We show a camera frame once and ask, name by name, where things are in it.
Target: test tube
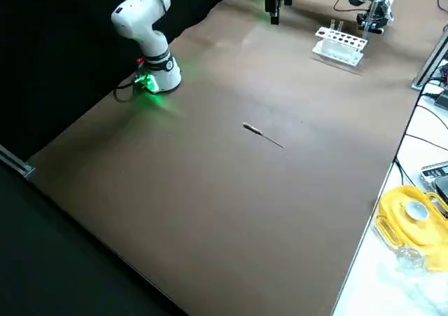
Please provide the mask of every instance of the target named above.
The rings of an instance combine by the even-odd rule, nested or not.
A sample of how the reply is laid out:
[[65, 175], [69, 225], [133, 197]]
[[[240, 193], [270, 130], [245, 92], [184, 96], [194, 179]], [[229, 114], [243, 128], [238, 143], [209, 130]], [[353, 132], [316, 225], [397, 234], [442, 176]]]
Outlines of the test tube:
[[367, 15], [367, 19], [365, 20], [365, 26], [364, 26], [364, 31], [363, 31], [363, 39], [365, 39], [365, 40], [369, 39], [369, 29], [372, 26], [375, 11], [377, 10], [377, 6], [378, 6], [378, 0], [373, 0], [372, 4], [370, 4], [370, 7], [369, 7], [370, 11], [369, 11], [369, 14]]

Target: electronic device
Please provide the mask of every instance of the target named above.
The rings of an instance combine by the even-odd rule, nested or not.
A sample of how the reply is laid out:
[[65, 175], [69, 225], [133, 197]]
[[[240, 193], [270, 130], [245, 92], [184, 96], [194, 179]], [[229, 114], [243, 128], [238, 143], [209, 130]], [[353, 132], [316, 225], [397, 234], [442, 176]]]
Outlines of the electronic device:
[[[435, 192], [445, 201], [448, 202], [448, 175], [437, 178], [434, 181]], [[448, 218], [448, 212], [438, 205], [441, 213]]]
[[435, 180], [445, 176], [448, 176], [448, 162], [429, 165], [420, 171], [421, 180], [429, 192], [436, 192]]
[[448, 90], [443, 90], [434, 102], [434, 105], [448, 110]]

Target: brown table surface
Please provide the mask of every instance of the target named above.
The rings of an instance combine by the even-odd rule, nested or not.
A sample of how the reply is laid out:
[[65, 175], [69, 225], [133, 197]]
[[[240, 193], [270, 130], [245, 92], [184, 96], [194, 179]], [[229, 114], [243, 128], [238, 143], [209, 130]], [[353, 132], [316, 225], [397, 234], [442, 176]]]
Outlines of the brown table surface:
[[334, 1], [275, 27], [263, 0], [226, 0], [174, 42], [176, 92], [104, 98], [34, 156], [35, 183], [191, 315], [329, 315], [446, 17], [396, 0], [347, 71], [311, 52], [354, 18]]

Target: green led light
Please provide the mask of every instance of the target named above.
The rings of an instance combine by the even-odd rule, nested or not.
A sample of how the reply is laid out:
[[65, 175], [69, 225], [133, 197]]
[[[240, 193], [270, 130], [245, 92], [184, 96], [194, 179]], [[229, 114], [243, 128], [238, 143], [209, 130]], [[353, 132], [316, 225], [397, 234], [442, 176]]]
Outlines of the green led light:
[[157, 81], [155, 81], [155, 78], [152, 74], [149, 74], [148, 80], [146, 81], [146, 88], [148, 88], [153, 93], [156, 93], [160, 90], [159, 85], [157, 84]]
[[159, 85], [152, 74], [142, 74], [134, 80], [135, 83], [140, 83], [144, 88], [151, 93], [157, 93], [160, 91]]

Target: yellow object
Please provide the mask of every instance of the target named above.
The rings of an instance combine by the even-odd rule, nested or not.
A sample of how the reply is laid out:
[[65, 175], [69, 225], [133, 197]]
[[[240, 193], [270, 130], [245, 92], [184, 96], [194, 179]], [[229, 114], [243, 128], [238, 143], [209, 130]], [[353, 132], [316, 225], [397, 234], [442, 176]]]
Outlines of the yellow object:
[[[424, 254], [428, 270], [448, 272], [448, 221], [431, 202], [433, 198], [448, 211], [448, 205], [436, 193], [425, 194], [415, 186], [390, 190], [379, 201], [376, 224], [392, 246], [406, 245]], [[417, 221], [407, 214], [406, 205], [415, 200], [428, 209], [426, 220]]]

